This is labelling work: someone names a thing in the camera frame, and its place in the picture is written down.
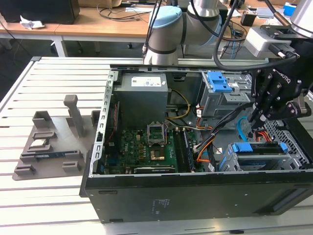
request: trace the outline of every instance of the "light blue cap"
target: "light blue cap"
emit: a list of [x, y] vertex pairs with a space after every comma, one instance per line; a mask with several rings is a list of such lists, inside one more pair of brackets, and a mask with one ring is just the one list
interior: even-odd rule
[[[157, 16], [156, 21], [153, 24], [153, 28], [163, 28], [166, 27], [175, 21], [177, 21], [181, 17], [181, 9], [176, 6], [162, 6], [160, 7]], [[152, 13], [150, 13], [149, 17], [149, 23], [150, 20], [154, 19], [154, 16], [152, 17]]]

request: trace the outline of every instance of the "3d-printed holder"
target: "3d-printed holder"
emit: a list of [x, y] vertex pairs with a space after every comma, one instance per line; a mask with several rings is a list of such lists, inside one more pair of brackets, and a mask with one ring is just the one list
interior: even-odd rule
[[36, 112], [14, 180], [30, 180], [82, 175], [86, 154], [96, 135], [99, 112], [81, 116], [76, 95], [66, 95], [64, 104], [70, 117], [50, 117], [47, 111]]

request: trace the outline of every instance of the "motherboard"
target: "motherboard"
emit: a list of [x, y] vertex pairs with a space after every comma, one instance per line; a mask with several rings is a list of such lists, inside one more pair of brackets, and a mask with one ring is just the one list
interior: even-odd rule
[[192, 148], [198, 143], [193, 130], [123, 130], [119, 147], [108, 144], [100, 173], [145, 174], [202, 171]]

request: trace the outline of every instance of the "aluminum extrusion table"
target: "aluminum extrusion table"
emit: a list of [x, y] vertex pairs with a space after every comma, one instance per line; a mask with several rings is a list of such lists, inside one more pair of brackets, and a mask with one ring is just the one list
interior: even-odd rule
[[[228, 234], [230, 230], [261, 235], [313, 234], [313, 197], [280, 216], [141, 223], [98, 220], [88, 198], [80, 198], [82, 177], [14, 181], [12, 173], [32, 128], [35, 111], [68, 115], [66, 94], [77, 94], [82, 115], [100, 109], [109, 64], [138, 64], [141, 59], [43, 57], [31, 61], [0, 103], [0, 234]], [[212, 60], [180, 60], [208, 65]], [[259, 61], [226, 61], [234, 65]], [[313, 117], [302, 119], [313, 135]]]

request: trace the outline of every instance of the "floor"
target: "floor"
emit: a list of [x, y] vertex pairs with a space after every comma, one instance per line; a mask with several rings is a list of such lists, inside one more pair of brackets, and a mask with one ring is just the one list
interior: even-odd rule
[[[22, 46], [32, 56], [57, 56], [50, 51], [51, 41], [44, 40], [19, 40]], [[81, 42], [83, 53], [78, 52], [76, 42], [66, 42], [68, 56], [70, 57], [141, 57], [142, 44], [133, 43], [133, 48], [128, 49], [127, 43], [100, 43], [101, 52], [96, 54], [93, 42]], [[29, 60], [30, 56], [16, 40], [11, 40], [12, 49], [0, 49], [0, 100], [6, 95], [15, 80], [19, 77]], [[229, 54], [224, 54], [223, 59], [230, 59], [232, 49], [227, 50]], [[189, 54], [185, 58], [212, 58], [213, 46], [190, 46]], [[182, 58], [182, 52], [178, 47], [179, 58]], [[245, 47], [241, 48], [236, 55], [236, 59], [255, 59]]]

